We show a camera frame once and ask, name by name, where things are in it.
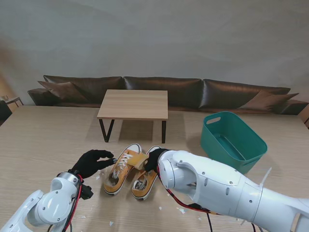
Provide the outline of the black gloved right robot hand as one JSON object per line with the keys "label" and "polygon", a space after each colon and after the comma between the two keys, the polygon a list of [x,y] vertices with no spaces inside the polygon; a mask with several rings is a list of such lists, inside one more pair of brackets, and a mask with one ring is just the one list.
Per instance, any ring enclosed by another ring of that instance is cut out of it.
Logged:
{"label": "black gloved right robot hand", "polygon": [[159,146],[154,146],[149,150],[149,157],[146,160],[147,163],[144,165],[144,169],[146,172],[154,171],[157,173],[158,160],[160,156],[168,151],[168,149],[161,148]]}

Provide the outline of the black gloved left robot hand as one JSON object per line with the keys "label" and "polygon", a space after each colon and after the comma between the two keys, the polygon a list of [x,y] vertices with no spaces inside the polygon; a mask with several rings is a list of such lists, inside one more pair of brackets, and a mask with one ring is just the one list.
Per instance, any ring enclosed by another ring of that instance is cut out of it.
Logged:
{"label": "black gloved left robot hand", "polygon": [[117,159],[110,151],[106,150],[89,150],[84,153],[72,167],[83,179],[89,178],[97,171],[114,165]]}

